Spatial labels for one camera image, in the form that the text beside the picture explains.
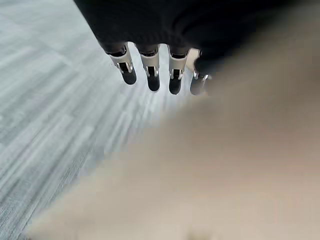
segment floor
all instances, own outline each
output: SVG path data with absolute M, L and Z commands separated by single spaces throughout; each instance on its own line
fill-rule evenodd
M 169 93 L 165 45 L 157 93 L 129 47 L 134 86 L 71 0 L 0 0 L 0 240 L 24 239 L 63 189 L 190 95 L 188 70 L 180 94 Z

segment blurry beige object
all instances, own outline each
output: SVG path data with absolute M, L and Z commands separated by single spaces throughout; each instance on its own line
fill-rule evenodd
M 195 63 L 195 60 L 198 58 L 198 56 L 199 56 L 199 50 L 191 48 L 188 54 L 188 58 L 186 60 L 186 67 L 192 72 L 195 69 L 194 63 Z
M 40 215 L 33 240 L 318 240 L 320 7 L 291 9 L 210 89 Z

